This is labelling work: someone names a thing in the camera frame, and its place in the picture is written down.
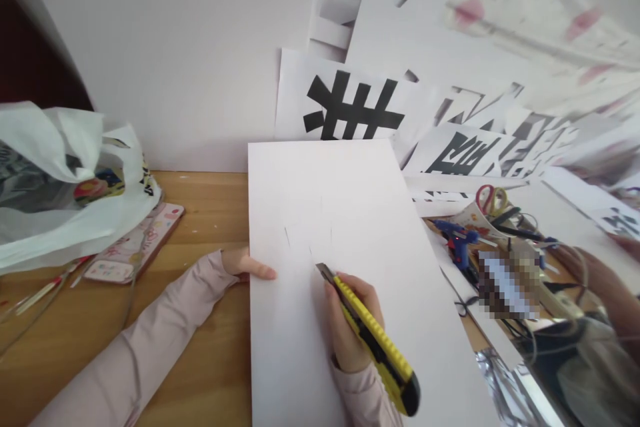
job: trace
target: pink sleeve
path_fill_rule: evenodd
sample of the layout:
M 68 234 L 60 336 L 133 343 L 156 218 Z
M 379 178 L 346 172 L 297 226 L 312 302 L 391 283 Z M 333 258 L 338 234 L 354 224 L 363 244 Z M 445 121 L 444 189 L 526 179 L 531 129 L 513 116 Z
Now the pink sleeve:
M 354 427 L 402 427 L 402 417 L 373 364 L 355 374 L 346 374 L 335 365 L 332 368 Z
M 213 304 L 238 279 L 221 252 L 202 257 L 104 349 L 32 426 L 132 426 Z

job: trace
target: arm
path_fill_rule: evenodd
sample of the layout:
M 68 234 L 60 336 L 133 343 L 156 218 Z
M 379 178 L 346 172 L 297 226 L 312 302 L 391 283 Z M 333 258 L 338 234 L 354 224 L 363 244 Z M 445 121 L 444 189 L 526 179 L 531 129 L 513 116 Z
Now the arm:
M 275 278 L 272 269 L 249 257 L 248 249 L 202 257 L 120 332 L 31 425 L 132 426 L 215 302 L 239 281 L 231 274 L 242 272 Z
M 402 427 L 402 417 L 372 363 L 354 374 L 334 365 L 333 378 L 355 427 Z
M 340 274 L 384 328 L 375 289 L 358 277 Z M 325 282 L 329 323 L 333 336 L 333 378 L 355 427 L 402 427 L 402 417 L 389 399 L 376 369 L 342 312 L 338 295 Z

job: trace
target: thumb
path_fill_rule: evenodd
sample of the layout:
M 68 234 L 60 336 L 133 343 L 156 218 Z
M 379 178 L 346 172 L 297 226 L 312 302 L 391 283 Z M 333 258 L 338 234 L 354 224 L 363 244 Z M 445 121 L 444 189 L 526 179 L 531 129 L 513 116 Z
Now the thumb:
M 274 269 L 251 257 L 246 257 L 246 261 L 241 264 L 241 270 L 264 280 L 273 280 L 278 276 Z

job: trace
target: red scissors handle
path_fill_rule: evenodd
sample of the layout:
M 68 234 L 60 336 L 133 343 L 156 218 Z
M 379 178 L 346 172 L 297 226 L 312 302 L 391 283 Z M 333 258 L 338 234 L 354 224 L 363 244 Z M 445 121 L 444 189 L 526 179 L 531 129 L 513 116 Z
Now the red scissors handle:
M 488 195 L 485 198 L 484 204 L 482 203 L 483 193 L 487 192 Z M 493 185 L 483 185 L 478 189 L 478 192 L 475 194 L 475 203 L 478 205 L 478 208 L 483 213 L 483 215 L 487 215 L 489 208 L 491 206 L 491 202 L 493 201 L 493 196 L 495 195 L 495 189 Z

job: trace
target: person's left hand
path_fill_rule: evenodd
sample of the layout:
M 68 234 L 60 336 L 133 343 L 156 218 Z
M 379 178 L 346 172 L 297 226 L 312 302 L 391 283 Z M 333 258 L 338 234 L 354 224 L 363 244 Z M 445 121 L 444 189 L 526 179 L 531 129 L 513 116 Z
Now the person's left hand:
M 222 266 L 229 275 L 240 278 L 240 282 L 248 282 L 249 275 L 255 275 L 264 280 L 273 280 L 278 276 L 274 269 L 251 258 L 249 247 L 223 250 Z

